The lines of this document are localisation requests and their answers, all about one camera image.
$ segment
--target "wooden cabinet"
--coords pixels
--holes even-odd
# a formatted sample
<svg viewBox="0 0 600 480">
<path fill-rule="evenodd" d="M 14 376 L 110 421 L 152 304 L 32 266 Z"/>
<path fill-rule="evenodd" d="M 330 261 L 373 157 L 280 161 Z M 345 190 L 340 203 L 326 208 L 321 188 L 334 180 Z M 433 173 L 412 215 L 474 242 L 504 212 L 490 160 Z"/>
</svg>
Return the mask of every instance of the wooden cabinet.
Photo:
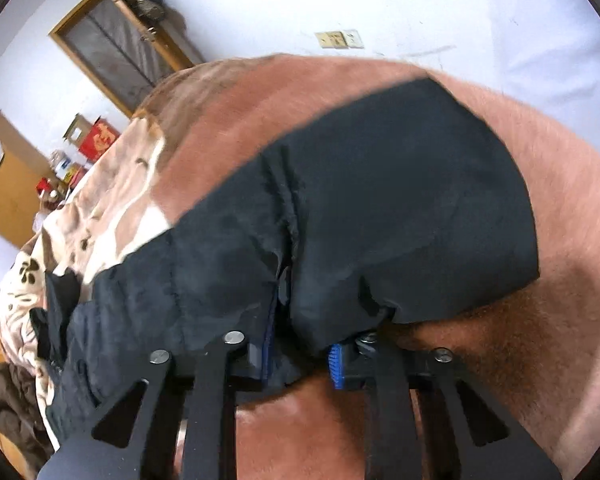
<svg viewBox="0 0 600 480">
<path fill-rule="evenodd" d="M 0 234 L 22 247 L 32 236 L 35 214 L 40 208 L 36 184 L 50 176 L 45 157 L 0 113 Z"/>
</svg>

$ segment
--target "wooden frame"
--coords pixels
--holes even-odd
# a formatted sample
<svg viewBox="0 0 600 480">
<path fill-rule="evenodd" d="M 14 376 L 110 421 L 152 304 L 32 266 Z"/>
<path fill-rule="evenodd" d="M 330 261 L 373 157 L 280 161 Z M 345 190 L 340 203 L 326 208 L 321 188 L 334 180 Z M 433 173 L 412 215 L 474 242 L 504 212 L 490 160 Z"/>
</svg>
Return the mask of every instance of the wooden frame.
<svg viewBox="0 0 600 480">
<path fill-rule="evenodd" d="M 83 19 L 87 13 L 95 8 L 103 0 L 82 0 L 76 5 L 61 21 L 58 23 L 53 30 L 49 33 L 49 37 L 56 42 L 56 44 L 67 54 L 67 56 L 73 61 L 78 68 L 86 75 L 91 82 L 96 85 L 100 91 L 106 95 L 115 104 L 123 114 L 127 117 L 131 117 L 135 110 L 127 107 L 118 96 L 109 88 L 104 82 L 98 77 L 98 75 L 89 67 L 89 65 L 82 60 L 80 55 L 69 46 L 69 44 L 62 38 L 62 33 L 70 30 L 74 27 L 81 19 Z M 125 5 L 121 0 L 116 2 Z M 178 45 L 171 39 L 171 37 L 161 27 L 155 27 L 155 34 L 153 34 L 154 40 L 151 41 L 152 47 L 156 49 L 158 54 L 167 62 L 167 64 L 176 72 L 178 70 L 184 70 L 190 68 L 193 63 L 178 47 Z"/>
</svg>

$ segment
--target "wall outlet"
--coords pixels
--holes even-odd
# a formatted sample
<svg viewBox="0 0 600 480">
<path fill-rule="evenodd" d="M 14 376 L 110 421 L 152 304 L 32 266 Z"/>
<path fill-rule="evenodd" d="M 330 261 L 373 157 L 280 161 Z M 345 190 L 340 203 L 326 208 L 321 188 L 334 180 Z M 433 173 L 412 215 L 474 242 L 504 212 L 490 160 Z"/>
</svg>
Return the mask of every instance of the wall outlet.
<svg viewBox="0 0 600 480">
<path fill-rule="evenodd" d="M 344 40 L 344 34 L 339 30 L 333 30 L 326 33 L 334 48 L 348 48 L 347 42 Z"/>
<path fill-rule="evenodd" d="M 315 37 L 318 38 L 318 43 L 322 48 L 334 48 L 331 38 L 326 32 L 316 32 Z"/>
<path fill-rule="evenodd" d="M 344 41 L 347 43 L 349 48 L 364 48 L 364 44 L 360 39 L 360 35 L 358 34 L 355 28 L 350 28 L 349 30 L 343 30 L 342 35 L 344 36 Z"/>
</svg>

